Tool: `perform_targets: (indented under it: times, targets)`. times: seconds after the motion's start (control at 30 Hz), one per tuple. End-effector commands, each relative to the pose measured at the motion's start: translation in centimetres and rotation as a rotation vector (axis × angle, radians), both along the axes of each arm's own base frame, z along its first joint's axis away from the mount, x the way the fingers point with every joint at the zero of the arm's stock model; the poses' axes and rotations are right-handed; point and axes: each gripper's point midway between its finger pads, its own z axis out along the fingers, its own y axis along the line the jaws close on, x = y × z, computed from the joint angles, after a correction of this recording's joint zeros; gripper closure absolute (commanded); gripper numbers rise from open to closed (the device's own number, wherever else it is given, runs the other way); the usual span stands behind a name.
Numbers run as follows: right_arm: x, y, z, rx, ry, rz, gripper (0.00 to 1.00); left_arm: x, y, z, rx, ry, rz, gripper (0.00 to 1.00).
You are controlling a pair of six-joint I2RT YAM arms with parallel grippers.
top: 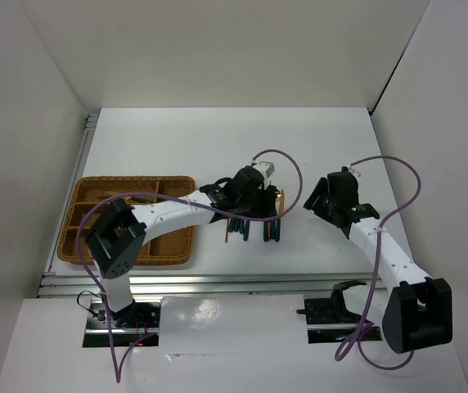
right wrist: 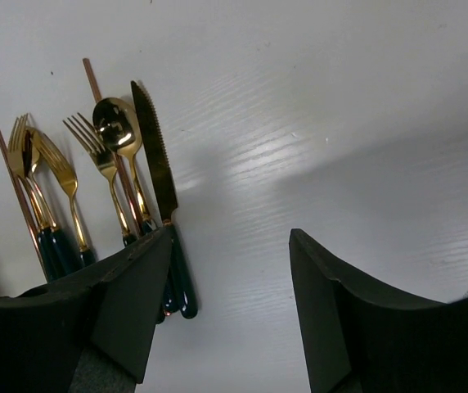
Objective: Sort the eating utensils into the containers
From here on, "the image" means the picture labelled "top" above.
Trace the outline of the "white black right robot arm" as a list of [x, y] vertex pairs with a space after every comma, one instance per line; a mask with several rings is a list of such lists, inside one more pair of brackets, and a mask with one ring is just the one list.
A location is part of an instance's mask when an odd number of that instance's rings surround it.
[[357, 317], [360, 329], [378, 327], [389, 348], [407, 353], [452, 340], [452, 288], [421, 269], [382, 227], [380, 215], [358, 198], [348, 170], [320, 178], [306, 210], [340, 229], [371, 262], [373, 279], [334, 286], [329, 310], [339, 321]]

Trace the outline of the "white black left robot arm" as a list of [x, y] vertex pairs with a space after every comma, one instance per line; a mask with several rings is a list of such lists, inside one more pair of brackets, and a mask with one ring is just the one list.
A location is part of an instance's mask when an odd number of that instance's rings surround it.
[[148, 242], [184, 228], [224, 219], [263, 220], [277, 215], [277, 189], [268, 184], [274, 164], [260, 161], [180, 198], [131, 206], [110, 202], [85, 237], [107, 306], [106, 318], [124, 327], [136, 318], [129, 271]]

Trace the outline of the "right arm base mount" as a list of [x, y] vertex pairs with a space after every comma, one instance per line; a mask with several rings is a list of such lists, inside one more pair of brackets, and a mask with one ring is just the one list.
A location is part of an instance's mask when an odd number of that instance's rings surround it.
[[362, 280], [351, 280], [333, 286], [329, 297], [304, 299], [296, 313], [305, 317], [309, 344], [341, 343], [357, 327], [360, 314], [350, 312], [344, 303], [349, 289], [363, 289]]

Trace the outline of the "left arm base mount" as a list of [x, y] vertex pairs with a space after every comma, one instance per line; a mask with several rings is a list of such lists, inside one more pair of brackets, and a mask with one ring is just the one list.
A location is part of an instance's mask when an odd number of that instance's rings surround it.
[[116, 347], [155, 347], [159, 345], [161, 316], [160, 302], [137, 301], [132, 310], [116, 318], [106, 315], [101, 296], [92, 291], [81, 291], [76, 304], [87, 312], [83, 337], [84, 348], [107, 348], [110, 344], [108, 327], [111, 328]]

